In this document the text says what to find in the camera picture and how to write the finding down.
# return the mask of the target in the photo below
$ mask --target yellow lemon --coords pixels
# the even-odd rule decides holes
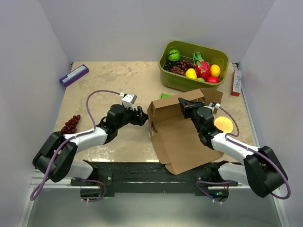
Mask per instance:
[[[227,117],[218,117],[214,121],[214,125],[224,133],[230,133],[233,130],[232,121]]]
[[[190,68],[186,71],[185,76],[191,79],[197,79],[196,71],[193,68]]]
[[[218,77],[221,73],[221,69],[219,66],[217,65],[212,65],[210,67],[210,74],[213,76],[213,77]]]

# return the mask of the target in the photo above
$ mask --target cardboard box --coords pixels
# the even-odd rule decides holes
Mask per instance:
[[[221,103],[222,92],[197,89],[152,101],[148,107],[149,132],[159,161],[180,174],[221,158],[223,153],[204,146],[191,119],[184,119],[178,98]]]

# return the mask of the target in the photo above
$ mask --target green plastic basket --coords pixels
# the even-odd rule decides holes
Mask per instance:
[[[221,69],[220,74],[220,82],[216,84],[211,84],[203,81],[199,81],[196,79],[190,79],[185,76],[181,76],[172,72],[168,72],[163,69],[163,66],[168,62],[167,54],[170,50],[177,49],[181,53],[181,59],[193,61],[193,53],[200,52],[202,58],[210,63],[210,65],[216,64]],[[222,51],[207,48],[204,46],[199,46],[195,44],[190,44],[182,41],[172,41],[167,44],[162,57],[159,61],[159,68],[160,68],[160,78],[161,82],[166,87],[171,87],[181,91],[190,91],[195,90],[198,88],[213,88],[216,89],[220,84],[225,81],[225,75],[227,72],[229,64],[229,58],[227,54]]]

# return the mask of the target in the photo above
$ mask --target dragon fruit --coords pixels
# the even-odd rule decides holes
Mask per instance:
[[[197,76],[207,81],[211,75],[210,65],[204,61],[200,52],[193,53],[193,60],[195,62]]]

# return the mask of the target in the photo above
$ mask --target white wall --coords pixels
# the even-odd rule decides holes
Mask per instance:
[[[39,0],[73,61],[158,61],[171,40],[239,62],[274,0]]]
[[[303,1],[276,0],[240,63],[260,144],[274,149],[289,176],[284,205],[293,227],[303,223],[302,9]]]
[[[37,0],[0,1],[0,225],[17,226],[69,62]]]

